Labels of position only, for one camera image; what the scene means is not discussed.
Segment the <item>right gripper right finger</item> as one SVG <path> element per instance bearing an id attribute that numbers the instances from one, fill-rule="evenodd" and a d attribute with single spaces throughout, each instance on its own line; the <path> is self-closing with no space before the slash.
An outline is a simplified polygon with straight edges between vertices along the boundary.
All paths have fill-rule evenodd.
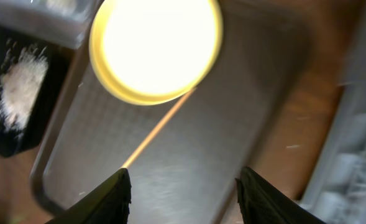
<path id="1" fill-rule="evenodd" d="M 323 224 L 249 167 L 236 179 L 244 224 Z"/>

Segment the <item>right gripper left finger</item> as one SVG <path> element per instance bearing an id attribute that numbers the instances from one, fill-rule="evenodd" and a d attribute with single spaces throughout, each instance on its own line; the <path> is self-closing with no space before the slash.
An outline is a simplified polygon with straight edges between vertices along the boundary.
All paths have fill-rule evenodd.
<path id="1" fill-rule="evenodd" d="M 121 168 L 47 224 L 127 224 L 131 187 L 128 170 Z"/>

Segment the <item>wooden chopstick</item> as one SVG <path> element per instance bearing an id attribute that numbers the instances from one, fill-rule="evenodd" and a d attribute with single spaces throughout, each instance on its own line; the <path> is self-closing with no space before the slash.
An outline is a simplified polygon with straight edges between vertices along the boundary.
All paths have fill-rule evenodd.
<path id="1" fill-rule="evenodd" d="M 132 165 L 132 163 L 143 153 L 145 148 L 153 141 L 157 134 L 165 127 L 169 120 L 172 119 L 172 117 L 178 112 L 178 110 L 184 105 L 184 103 L 195 91 L 196 88 L 193 88 L 179 98 L 179 100 L 171 107 L 171 109 L 165 114 L 165 116 L 155 125 L 151 132 L 149 132 L 147 137 L 140 143 L 136 150 L 123 163 L 121 168 L 128 169 Z"/>

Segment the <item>pile of rice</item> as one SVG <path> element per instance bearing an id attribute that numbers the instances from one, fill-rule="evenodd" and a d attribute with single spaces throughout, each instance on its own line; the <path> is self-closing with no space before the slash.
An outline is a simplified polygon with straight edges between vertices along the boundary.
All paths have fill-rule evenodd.
<path id="1" fill-rule="evenodd" d="M 6 52 L 0 74 L 0 125 L 6 131 L 22 131 L 27 127 L 48 70 L 44 51 L 31 44 L 16 56 L 11 48 Z"/>

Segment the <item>yellow round plate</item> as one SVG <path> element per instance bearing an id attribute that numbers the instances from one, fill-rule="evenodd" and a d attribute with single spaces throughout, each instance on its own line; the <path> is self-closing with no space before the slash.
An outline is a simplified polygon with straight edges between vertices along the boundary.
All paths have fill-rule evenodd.
<path id="1" fill-rule="evenodd" d="M 133 105 L 157 105 L 204 79 L 222 38 L 217 1 L 105 0 L 91 26 L 89 57 L 110 94 Z"/>

